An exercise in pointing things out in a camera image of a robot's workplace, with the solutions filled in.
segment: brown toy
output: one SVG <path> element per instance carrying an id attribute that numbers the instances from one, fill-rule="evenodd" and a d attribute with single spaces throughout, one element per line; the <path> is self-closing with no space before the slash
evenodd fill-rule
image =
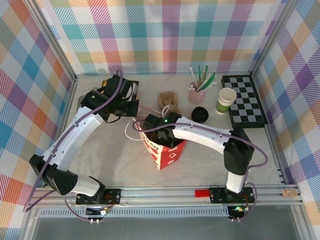
<path id="1" fill-rule="evenodd" d="M 165 106 L 170 106 L 169 111 L 181 114 L 178 108 L 178 95 L 174 91 L 163 91 L 158 95 L 158 106 L 162 110 Z"/>

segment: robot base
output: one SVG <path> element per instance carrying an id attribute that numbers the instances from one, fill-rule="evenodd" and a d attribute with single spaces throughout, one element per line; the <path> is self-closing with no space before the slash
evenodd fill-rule
<path id="1" fill-rule="evenodd" d="M 89 200 L 86 196 L 77 196 L 76 205 L 119 205 L 121 199 L 121 189 L 104 189 L 103 198 L 99 203 L 95 203 Z"/>
<path id="2" fill-rule="evenodd" d="M 210 202 L 212 204 L 253 204 L 254 192 L 251 187 L 244 187 L 238 194 L 228 191 L 224 187 L 210 187 Z"/>

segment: checkered board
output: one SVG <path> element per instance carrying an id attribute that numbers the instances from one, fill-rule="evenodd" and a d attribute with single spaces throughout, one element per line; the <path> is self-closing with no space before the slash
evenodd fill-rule
<path id="1" fill-rule="evenodd" d="M 229 109 L 233 128 L 263 128 L 268 123 L 250 75 L 223 76 L 221 83 L 236 92 L 236 100 Z"/>

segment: checkered fabric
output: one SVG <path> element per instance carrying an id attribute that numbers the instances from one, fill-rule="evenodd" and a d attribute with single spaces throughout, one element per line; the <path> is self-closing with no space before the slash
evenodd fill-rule
<path id="1" fill-rule="evenodd" d="M 36 179 L 29 159 L 55 139 L 71 80 L 23 1 L 0 6 L 0 239 L 15 240 Z"/>
<path id="2" fill-rule="evenodd" d="M 77 74 L 247 72 L 285 0 L 37 0 Z"/>
<path id="3" fill-rule="evenodd" d="M 301 0 L 256 76 L 280 160 L 320 239 L 320 0 Z"/>

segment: green pen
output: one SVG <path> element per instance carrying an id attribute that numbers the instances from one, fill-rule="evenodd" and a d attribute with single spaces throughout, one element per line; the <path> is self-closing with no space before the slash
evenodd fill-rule
<path id="1" fill-rule="evenodd" d="M 207 72 L 208 72 L 208 66 L 205 66 L 203 82 L 206 80 Z"/>
<path id="2" fill-rule="evenodd" d="M 206 84 L 201 88 L 199 89 L 199 92 L 202 91 L 202 90 L 205 90 L 207 87 L 210 86 L 210 84 L 216 79 L 216 73 L 214 72 L 212 74 L 212 76 L 209 78 L 209 80 L 206 82 Z"/>
<path id="3" fill-rule="evenodd" d="M 201 70 L 200 70 L 200 64 L 199 64 L 198 68 L 199 68 L 199 70 L 198 70 L 198 71 L 199 71 L 199 72 L 198 72 L 198 73 L 199 73 L 199 82 L 198 82 L 198 83 L 200 83 L 200 81 L 201 81 Z"/>

